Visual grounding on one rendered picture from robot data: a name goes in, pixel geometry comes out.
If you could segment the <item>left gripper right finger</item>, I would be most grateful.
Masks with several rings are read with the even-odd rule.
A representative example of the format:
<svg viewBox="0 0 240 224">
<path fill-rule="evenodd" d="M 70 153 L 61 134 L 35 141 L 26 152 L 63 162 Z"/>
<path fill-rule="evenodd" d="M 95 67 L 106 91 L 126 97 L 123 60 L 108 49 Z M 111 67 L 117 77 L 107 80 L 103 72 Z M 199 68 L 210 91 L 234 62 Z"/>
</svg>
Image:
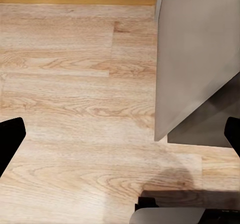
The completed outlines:
<svg viewBox="0 0 240 224">
<path fill-rule="evenodd" d="M 240 157 L 240 119 L 229 117 L 227 119 L 224 135 Z"/>
</svg>

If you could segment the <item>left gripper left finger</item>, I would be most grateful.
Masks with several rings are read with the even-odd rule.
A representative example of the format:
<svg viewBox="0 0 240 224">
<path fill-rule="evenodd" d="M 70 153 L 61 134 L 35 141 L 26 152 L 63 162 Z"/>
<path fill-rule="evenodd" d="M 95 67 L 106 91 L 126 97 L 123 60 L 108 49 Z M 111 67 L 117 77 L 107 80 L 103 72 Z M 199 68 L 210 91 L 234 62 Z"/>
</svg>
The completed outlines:
<svg viewBox="0 0 240 224">
<path fill-rule="evenodd" d="M 26 137 L 21 117 L 0 122 L 0 177 Z"/>
</svg>

